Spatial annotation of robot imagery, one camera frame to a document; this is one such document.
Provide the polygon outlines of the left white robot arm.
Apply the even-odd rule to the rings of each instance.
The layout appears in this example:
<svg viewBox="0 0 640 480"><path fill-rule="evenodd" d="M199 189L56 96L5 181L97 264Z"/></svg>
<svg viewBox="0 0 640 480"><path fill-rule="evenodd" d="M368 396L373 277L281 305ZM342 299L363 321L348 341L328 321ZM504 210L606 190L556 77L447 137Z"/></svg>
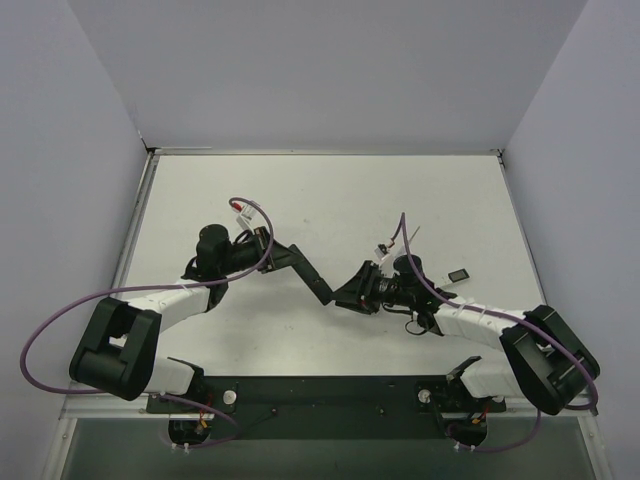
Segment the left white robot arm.
<svg viewBox="0 0 640 480"><path fill-rule="evenodd" d="M128 301L106 297L96 305L71 359L72 380L124 400L143 393L169 394L183 411L204 402L200 367L157 353L161 332L219 305L231 275L251 267L263 274L291 267L322 304L332 290L295 246L285 247L259 227L233 242L219 224L199 233L196 255L175 288Z"/></svg>

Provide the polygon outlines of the black remote control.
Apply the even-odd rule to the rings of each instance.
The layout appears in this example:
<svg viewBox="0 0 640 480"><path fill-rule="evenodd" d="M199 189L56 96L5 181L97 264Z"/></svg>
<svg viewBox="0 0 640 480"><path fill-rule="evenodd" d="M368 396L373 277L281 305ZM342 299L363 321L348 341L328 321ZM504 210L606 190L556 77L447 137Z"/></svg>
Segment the black remote control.
<svg viewBox="0 0 640 480"><path fill-rule="evenodd" d="M323 306L327 306L333 302L335 300L334 291L302 251L295 244L291 244L288 250L297 258L292 268L319 302Z"/></svg>

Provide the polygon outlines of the white remote control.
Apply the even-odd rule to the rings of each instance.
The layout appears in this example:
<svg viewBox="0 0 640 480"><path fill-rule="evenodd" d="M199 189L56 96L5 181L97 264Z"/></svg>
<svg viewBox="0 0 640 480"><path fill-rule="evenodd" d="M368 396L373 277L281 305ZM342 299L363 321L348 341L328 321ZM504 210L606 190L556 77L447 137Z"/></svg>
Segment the white remote control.
<svg viewBox="0 0 640 480"><path fill-rule="evenodd" d="M439 280L438 285L441 288L448 288L461 282L465 282L470 278L471 276L469 272L466 269L462 268L444 274Z"/></svg>

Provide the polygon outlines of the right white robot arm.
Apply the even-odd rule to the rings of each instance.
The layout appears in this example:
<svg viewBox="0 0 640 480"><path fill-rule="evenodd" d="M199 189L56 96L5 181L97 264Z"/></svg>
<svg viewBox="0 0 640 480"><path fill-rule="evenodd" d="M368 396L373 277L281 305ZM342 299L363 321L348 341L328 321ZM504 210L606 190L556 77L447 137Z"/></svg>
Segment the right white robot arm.
<svg viewBox="0 0 640 480"><path fill-rule="evenodd" d="M416 255L400 256L393 270L386 276L378 264L364 262L334 292L334 303L367 315L384 306L405 307L428 333L503 353L505 363L477 360L464 369L461 382L472 397L522 397L556 415L599 376L594 356L552 307L509 311L465 300L427 279Z"/></svg>

